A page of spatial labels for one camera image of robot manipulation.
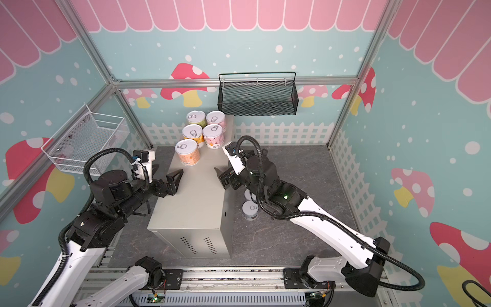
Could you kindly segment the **green label can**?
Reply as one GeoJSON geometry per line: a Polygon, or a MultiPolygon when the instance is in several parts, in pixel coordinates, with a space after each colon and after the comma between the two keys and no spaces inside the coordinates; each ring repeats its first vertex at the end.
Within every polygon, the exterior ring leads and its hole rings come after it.
{"type": "Polygon", "coordinates": [[[188,124],[199,125],[202,128],[207,126],[206,114],[203,111],[191,111],[186,116],[188,124]]]}

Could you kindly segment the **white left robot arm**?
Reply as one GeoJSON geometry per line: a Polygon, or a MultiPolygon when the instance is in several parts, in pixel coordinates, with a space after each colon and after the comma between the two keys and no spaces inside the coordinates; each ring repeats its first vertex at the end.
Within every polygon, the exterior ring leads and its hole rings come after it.
{"type": "Polygon", "coordinates": [[[73,306],[73,299],[94,263],[127,224],[132,215],[154,196],[164,198],[178,192],[184,170],[167,174],[166,180],[152,178],[155,154],[151,150],[133,153],[122,148],[108,148],[90,157],[83,175],[90,196],[80,213],[58,235],[60,256],[31,306],[73,306]],[[122,154],[132,168],[129,177],[124,170],[111,170],[97,180],[91,167],[110,154],[122,154]]]}

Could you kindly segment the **brown label can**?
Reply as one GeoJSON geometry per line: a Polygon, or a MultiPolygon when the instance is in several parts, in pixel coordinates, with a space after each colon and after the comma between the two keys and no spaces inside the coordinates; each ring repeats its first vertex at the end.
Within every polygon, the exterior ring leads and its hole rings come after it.
{"type": "Polygon", "coordinates": [[[184,166],[194,166],[201,158],[198,144],[192,139],[179,141],[175,145],[175,152],[184,166]]]}

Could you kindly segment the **yellow label can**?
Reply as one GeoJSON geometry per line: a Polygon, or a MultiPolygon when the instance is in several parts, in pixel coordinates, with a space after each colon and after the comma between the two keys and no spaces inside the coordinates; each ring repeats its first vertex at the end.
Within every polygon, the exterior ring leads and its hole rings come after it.
{"type": "Polygon", "coordinates": [[[202,148],[205,145],[203,136],[203,128],[198,124],[189,124],[182,129],[182,135],[185,139],[194,140],[198,148],[202,148]]]}

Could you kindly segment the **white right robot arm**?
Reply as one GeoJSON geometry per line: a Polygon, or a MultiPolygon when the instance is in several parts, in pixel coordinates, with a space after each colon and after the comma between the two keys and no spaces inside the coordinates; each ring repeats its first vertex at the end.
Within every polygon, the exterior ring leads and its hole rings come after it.
{"type": "Polygon", "coordinates": [[[378,288],[415,292],[425,287],[422,275],[390,257],[391,244],[383,237],[373,239],[348,227],[327,213],[312,197],[297,186],[281,180],[267,151],[252,136],[243,136],[222,146],[230,168],[219,175],[223,188],[244,186],[255,205],[272,220],[290,221],[311,232],[334,248],[339,257],[307,257],[299,270],[306,286],[344,281],[366,297],[374,297],[378,288]],[[381,280],[384,266],[390,263],[409,273],[414,285],[397,285],[381,280]]]}

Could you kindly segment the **pink white label can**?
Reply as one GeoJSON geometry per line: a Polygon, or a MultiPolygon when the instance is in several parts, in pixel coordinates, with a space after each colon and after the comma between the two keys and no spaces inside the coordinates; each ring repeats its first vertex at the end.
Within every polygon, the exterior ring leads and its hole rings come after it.
{"type": "Polygon", "coordinates": [[[208,148],[221,148],[225,142],[223,128],[218,124],[210,124],[203,128],[203,137],[208,148]]]}

